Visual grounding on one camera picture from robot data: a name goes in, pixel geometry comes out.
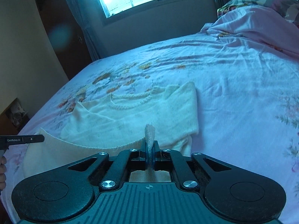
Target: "metal screw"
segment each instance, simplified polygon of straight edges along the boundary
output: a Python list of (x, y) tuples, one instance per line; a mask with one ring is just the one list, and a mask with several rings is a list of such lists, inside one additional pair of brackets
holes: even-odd
[(183, 186), (186, 188), (195, 188), (197, 186), (197, 183), (193, 180), (188, 180), (183, 183)]
[(106, 180), (106, 181), (101, 182), (101, 186), (106, 189), (111, 189), (114, 186), (116, 186), (116, 183), (112, 180)]

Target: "window sill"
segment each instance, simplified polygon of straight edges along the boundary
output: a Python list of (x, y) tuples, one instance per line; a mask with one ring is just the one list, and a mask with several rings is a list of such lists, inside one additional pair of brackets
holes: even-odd
[(117, 22), (117, 21), (127, 18), (129, 16), (132, 16), (136, 13), (146, 11), (148, 9), (162, 6), (162, 5), (169, 4), (169, 3), (178, 2), (178, 1), (182, 1), (182, 0), (154, 0), (154, 1), (144, 3), (144, 4), (140, 4), (136, 7), (129, 8), (128, 10), (122, 11), (122, 12), (117, 13), (108, 18), (106, 18), (106, 16), (104, 15), (104, 12), (103, 12), (103, 26), (112, 24), (114, 22)]

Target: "pillow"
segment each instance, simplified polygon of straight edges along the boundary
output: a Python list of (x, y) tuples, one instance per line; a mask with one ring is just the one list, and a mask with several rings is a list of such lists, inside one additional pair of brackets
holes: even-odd
[(269, 7), (299, 28), (299, 2), (296, 0), (231, 0), (217, 10), (218, 18), (241, 6)]

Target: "bed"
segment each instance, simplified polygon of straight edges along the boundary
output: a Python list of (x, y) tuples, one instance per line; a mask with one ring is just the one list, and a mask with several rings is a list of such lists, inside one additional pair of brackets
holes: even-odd
[[(109, 93), (142, 93), (193, 81), (199, 134), (192, 152), (264, 175), (287, 194), (283, 224), (299, 223), (299, 29), (271, 8), (242, 6), (193, 35), (142, 46), (93, 62), (61, 88), (20, 134), (39, 128), (59, 137), (77, 102)], [(5, 153), (11, 202), (23, 178), (27, 145)]]

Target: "wooden door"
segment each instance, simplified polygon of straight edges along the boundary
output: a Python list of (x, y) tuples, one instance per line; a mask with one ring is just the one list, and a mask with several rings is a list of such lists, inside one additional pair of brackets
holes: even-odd
[(36, 0), (36, 5), (56, 56), (70, 80), (92, 62), (83, 32), (66, 0)]

